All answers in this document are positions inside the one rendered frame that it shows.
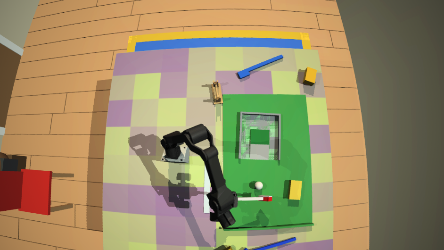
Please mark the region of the white flat bar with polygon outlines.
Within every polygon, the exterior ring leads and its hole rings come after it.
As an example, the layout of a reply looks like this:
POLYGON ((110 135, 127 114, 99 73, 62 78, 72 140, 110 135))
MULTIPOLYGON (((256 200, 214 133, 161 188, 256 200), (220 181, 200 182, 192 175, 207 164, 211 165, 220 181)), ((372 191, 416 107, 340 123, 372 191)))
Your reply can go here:
POLYGON ((210 179, 205 167, 205 183, 204 183, 204 213, 209 213, 209 199, 206 196, 210 193, 210 179))

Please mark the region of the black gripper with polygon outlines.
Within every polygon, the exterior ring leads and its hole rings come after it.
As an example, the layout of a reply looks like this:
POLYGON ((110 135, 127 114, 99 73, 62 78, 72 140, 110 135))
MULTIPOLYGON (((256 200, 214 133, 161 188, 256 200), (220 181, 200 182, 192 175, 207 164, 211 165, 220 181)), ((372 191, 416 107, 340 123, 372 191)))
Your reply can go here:
POLYGON ((217 219, 217 217, 216 217, 216 214, 215 214, 215 213, 211 213, 211 212, 210 212, 210 221, 215 221, 215 222, 218 222, 218 219, 217 219))

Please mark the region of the white golf ball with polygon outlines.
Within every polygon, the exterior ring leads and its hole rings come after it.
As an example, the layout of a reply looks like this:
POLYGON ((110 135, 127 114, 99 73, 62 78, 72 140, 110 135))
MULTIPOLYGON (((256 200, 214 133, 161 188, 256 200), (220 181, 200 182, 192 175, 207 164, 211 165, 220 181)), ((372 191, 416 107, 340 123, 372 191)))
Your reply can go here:
POLYGON ((257 190, 260 190, 260 189, 263 188, 263 184, 262 184, 261 182, 256 182, 256 183, 255 183, 255 188, 256 188, 257 190))

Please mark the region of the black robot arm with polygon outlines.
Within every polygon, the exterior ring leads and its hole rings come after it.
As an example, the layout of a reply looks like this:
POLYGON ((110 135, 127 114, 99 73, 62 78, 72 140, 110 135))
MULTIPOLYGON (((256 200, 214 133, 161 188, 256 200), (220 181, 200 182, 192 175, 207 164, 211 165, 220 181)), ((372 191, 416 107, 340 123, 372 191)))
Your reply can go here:
POLYGON ((165 158, 178 159, 181 154, 179 145, 184 143, 204 161, 212 186, 212 191, 206 195, 209 199, 209 207, 214 210, 223 229, 233 225, 236 220, 230 209, 237 207, 238 195, 235 191, 231 192, 225 184, 218 159, 219 153, 213 142, 213 135, 203 124, 191 127, 182 133, 175 131, 164 135, 161 145, 165 149, 165 158), (209 140, 209 148, 202 150, 194 145, 206 139, 209 140))

